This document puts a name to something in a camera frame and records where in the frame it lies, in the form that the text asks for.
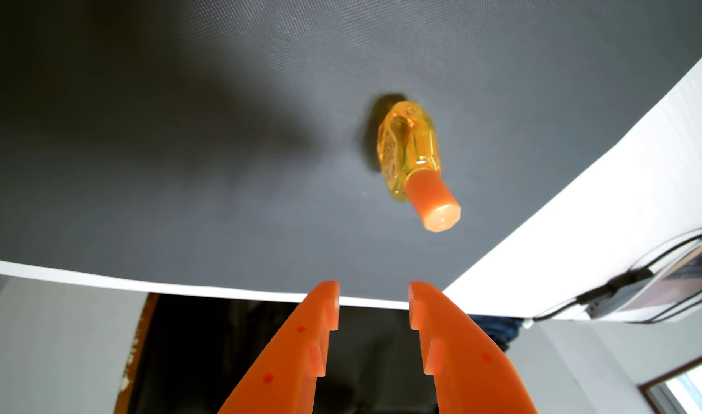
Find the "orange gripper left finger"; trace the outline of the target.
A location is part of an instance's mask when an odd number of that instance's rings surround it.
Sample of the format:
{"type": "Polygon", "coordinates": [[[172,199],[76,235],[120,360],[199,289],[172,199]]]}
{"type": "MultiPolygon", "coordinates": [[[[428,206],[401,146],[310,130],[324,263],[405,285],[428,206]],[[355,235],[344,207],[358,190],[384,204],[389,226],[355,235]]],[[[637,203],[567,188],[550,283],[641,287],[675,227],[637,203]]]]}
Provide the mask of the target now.
{"type": "Polygon", "coordinates": [[[219,413],[312,413],[338,328],[340,285],[318,284],[295,308],[245,373],[219,413]]]}

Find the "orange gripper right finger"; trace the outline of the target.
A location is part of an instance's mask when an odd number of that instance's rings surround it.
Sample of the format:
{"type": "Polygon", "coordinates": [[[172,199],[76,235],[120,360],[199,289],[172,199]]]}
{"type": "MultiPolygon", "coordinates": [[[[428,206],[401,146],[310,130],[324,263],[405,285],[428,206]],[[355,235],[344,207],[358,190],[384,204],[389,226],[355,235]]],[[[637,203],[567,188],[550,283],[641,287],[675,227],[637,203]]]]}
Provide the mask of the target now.
{"type": "Polygon", "coordinates": [[[408,296],[439,413],[537,413],[511,361],[469,315],[427,282],[412,281],[408,296]]]}

